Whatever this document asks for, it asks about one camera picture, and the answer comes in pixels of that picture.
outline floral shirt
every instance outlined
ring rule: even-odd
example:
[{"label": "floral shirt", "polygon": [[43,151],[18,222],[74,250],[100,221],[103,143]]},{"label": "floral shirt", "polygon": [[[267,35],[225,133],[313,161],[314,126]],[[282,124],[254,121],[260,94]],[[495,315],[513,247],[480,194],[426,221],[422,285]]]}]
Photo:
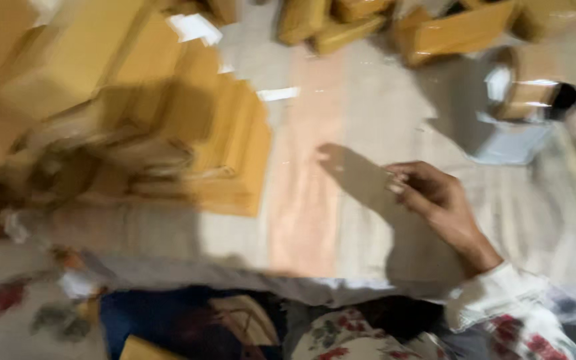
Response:
[{"label": "floral shirt", "polygon": [[[454,332],[482,323],[490,333],[492,359],[576,360],[576,345],[543,305],[548,282],[503,263],[465,283],[446,304]],[[293,359],[450,359],[435,335],[423,333],[402,345],[373,329],[354,308],[316,319],[299,340]]]}]

